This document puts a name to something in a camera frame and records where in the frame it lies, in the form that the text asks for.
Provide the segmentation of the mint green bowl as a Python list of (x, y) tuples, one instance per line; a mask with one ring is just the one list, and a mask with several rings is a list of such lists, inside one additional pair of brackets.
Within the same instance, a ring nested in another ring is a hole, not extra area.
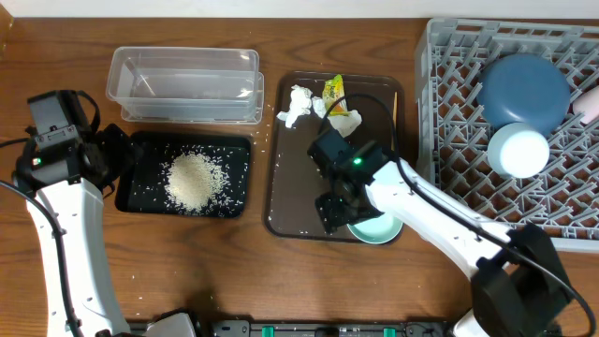
[(368, 244), (385, 244), (397, 239), (403, 229), (398, 218), (383, 214), (355, 225), (349, 225), (350, 232), (360, 241)]

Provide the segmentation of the white napkin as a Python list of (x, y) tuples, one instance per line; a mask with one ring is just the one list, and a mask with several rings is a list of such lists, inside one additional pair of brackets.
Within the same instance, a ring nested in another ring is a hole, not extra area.
[[(323, 118), (327, 111), (325, 101), (318, 96), (312, 98), (312, 106), (315, 114), (319, 118)], [(341, 111), (332, 111), (328, 116), (330, 125), (335, 128), (342, 137), (350, 136), (362, 123), (362, 117), (357, 110), (349, 110), (346, 107), (346, 102), (343, 101), (338, 105)]]

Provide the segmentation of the pile of rice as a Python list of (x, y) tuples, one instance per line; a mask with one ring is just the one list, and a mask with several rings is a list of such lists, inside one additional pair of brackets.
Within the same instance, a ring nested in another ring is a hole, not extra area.
[(249, 153), (242, 147), (189, 145), (162, 164), (166, 210), (233, 218), (245, 206)]

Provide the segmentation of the wooden chopstick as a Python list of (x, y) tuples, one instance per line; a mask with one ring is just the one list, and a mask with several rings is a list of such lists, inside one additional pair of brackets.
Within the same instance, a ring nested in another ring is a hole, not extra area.
[(391, 142), (391, 150), (395, 151), (396, 148), (396, 144), (395, 144), (395, 140), (397, 139), (397, 115), (398, 115), (398, 98), (399, 98), (399, 93), (396, 91), (394, 93), (394, 98), (393, 98), (393, 111), (392, 111), (392, 142)]

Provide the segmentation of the white tissue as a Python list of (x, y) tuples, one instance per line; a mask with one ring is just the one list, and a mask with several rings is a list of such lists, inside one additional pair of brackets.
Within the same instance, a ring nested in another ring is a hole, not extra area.
[(291, 87), (289, 109), (288, 111), (280, 111), (277, 114), (277, 118), (285, 123), (286, 128), (292, 128), (301, 115), (311, 113), (312, 96), (313, 92), (310, 89), (293, 85)]

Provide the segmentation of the yellow green snack wrapper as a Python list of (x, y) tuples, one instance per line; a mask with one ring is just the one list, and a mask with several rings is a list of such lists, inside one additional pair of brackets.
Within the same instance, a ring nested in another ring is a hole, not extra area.
[(345, 100), (337, 102), (345, 96), (343, 76), (337, 74), (333, 79), (325, 81), (322, 99), (326, 110), (330, 110), (330, 116), (348, 116), (349, 110)]

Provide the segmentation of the light blue bowl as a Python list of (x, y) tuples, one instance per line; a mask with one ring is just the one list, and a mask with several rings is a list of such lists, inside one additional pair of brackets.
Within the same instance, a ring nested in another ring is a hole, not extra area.
[(513, 123), (494, 133), (487, 155), (495, 173), (518, 179), (530, 178), (549, 160), (548, 141), (529, 125)]

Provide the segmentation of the dark blue plate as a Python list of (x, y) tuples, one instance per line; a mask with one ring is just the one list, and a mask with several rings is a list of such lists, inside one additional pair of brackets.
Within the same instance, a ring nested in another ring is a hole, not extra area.
[(498, 130), (523, 123), (547, 136), (561, 125), (570, 106), (566, 77), (550, 61), (516, 53), (495, 61), (479, 78), (476, 102), (482, 116)]

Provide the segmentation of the pink cup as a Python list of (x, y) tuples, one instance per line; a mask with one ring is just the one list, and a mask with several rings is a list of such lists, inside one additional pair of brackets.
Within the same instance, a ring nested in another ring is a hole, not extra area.
[(588, 125), (598, 119), (599, 115), (599, 87), (596, 86), (589, 92), (578, 97), (573, 105), (573, 113), (580, 116), (580, 122)]

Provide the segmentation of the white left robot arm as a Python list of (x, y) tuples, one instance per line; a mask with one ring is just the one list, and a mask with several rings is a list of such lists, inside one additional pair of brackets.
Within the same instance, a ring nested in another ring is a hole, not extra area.
[(140, 156), (115, 124), (94, 134), (67, 126), (25, 143), (14, 180), (37, 230), (50, 336), (131, 335), (111, 281), (102, 191)]

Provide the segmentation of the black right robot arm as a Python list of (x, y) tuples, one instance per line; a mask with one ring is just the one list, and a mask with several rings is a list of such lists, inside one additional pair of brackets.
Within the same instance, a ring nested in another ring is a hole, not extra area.
[(394, 218), (443, 252), (470, 281), (472, 308), (454, 336), (542, 336), (579, 294), (551, 238), (475, 215), (384, 154), (317, 159), (331, 190), (319, 200), (324, 222), (354, 225)]

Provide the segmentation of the brown serving tray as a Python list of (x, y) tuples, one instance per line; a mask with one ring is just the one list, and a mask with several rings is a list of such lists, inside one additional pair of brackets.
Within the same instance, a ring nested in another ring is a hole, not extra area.
[[(290, 94), (294, 85), (310, 89), (321, 96), (325, 81), (336, 74), (313, 71), (292, 71), (279, 82), (277, 112), (288, 110)], [(363, 93), (378, 97), (393, 111), (397, 107), (396, 130), (403, 141), (404, 91), (401, 84), (384, 76), (342, 74), (346, 94)], [(368, 98), (352, 98), (348, 108), (357, 110), (362, 123), (347, 141), (356, 146), (375, 140), (381, 145), (392, 144), (388, 114)], [(324, 242), (347, 242), (364, 244), (347, 227), (341, 227), (329, 235), (318, 216), (315, 200), (328, 192), (329, 182), (323, 179), (317, 165), (307, 151), (317, 137), (321, 119), (311, 112), (302, 115), (292, 128), (275, 118), (275, 127), (270, 136), (271, 159), (270, 181), (267, 187), (267, 203), (263, 219), (266, 228), (275, 236)]]

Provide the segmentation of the black rectangular tray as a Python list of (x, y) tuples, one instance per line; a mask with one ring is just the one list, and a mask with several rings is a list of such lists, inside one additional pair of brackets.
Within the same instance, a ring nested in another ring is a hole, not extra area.
[(236, 218), (244, 211), (248, 139), (148, 131), (132, 139), (143, 156), (119, 181), (119, 211), (218, 218)]

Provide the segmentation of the clear plastic bin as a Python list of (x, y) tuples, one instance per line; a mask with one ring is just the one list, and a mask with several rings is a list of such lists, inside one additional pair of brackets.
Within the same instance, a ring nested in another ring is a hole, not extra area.
[(106, 96), (128, 122), (257, 125), (264, 106), (259, 65), (248, 49), (121, 47)]

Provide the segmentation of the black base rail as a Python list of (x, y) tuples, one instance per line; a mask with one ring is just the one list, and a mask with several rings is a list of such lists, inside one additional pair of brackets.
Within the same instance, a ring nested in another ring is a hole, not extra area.
[(223, 320), (193, 323), (199, 336), (206, 337), (442, 337), (449, 327), (445, 322), (399, 323), (282, 323)]

